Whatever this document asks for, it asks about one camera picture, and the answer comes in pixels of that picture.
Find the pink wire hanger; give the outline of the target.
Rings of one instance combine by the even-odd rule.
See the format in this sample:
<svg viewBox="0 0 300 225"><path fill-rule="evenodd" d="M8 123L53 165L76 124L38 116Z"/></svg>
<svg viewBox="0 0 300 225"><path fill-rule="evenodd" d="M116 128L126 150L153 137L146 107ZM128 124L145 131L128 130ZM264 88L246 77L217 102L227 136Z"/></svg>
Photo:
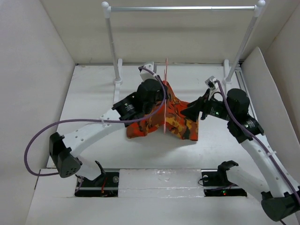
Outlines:
<svg viewBox="0 0 300 225"><path fill-rule="evenodd" d="M165 59L165 69L164 69L164 84L166 84L167 82L167 69L168 69L168 58ZM167 103L167 99L165 97L165 103L164 103L164 134L166 134L166 103Z"/></svg>

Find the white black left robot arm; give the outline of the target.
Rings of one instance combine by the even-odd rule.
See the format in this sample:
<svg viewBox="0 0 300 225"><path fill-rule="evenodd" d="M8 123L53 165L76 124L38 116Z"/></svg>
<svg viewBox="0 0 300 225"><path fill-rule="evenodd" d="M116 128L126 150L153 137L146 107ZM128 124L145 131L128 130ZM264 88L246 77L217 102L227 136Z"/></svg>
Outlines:
<svg viewBox="0 0 300 225"><path fill-rule="evenodd" d="M100 119L91 119L74 132L65 135L55 132L50 136L49 155L61 178L76 175L88 179L94 186L101 185L105 179L101 164L90 163L81 153L115 131L146 121L163 107L167 87L156 74L155 63L146 63L138 69L142 82L137 91L115 103Z"/></svg>

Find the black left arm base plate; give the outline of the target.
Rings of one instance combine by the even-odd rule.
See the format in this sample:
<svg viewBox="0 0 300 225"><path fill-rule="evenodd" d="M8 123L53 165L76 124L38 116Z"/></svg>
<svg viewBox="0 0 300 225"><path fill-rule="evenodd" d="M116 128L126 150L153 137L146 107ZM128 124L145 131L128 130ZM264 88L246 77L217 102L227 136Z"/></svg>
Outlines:
<svg viewBox="0 0 300 225"><path fill-rule="evenodd" d="M76 197L117 197L119 190L119 170L108 170L106 176L95 184L91 180L77 177Z"/></svg>

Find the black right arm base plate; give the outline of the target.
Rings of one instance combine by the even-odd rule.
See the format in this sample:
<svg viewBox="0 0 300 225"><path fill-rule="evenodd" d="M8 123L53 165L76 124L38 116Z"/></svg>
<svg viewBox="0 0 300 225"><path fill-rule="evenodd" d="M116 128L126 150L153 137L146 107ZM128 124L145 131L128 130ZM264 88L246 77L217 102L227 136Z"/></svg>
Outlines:
<svg viewBox="0 0 300 225"><path fill-rule="evenodd" d="M247 197L244 189L221 180L217 169L202 169L198 184L203 187L205 197Z"/></svg>

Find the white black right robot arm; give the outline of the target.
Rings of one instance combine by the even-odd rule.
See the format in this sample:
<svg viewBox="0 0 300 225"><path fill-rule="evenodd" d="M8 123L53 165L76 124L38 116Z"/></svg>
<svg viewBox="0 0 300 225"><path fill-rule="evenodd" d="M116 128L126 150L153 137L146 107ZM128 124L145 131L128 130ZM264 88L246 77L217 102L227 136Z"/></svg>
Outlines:
<svg viewBox="0 0 300 225"><path fill-rule="evenodd" d="M208 115L227 121L227 129L251 156L262 173L260 180L234 161L222 162L217 168L219 183L231 184L245 190L260 202L265 214L275 222L300 210L300 185L288 173L270 147L259 122L249 112L250 100L244 90L230 89L224 92L215 77L206 80L207 91L202 97L188 104L182 114L190 119Z"/></svg>

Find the orange camouflage trousers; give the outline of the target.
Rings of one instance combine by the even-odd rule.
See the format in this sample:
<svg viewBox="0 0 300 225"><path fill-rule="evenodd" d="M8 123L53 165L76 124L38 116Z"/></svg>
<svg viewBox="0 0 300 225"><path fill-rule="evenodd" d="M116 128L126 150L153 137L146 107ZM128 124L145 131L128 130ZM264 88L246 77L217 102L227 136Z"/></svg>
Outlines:
<svg viewBox="0 0 300 225"><path fill-rule="evenodd" d="M163 84L167 86L166 106L150 118L129 125L126 129L127 138L144 137L165 126L166 130L182 140L198 141L200 113L192 112L187 116L182 114L182 111L188 109L189 102L179 100L167 81Z"/></svg>

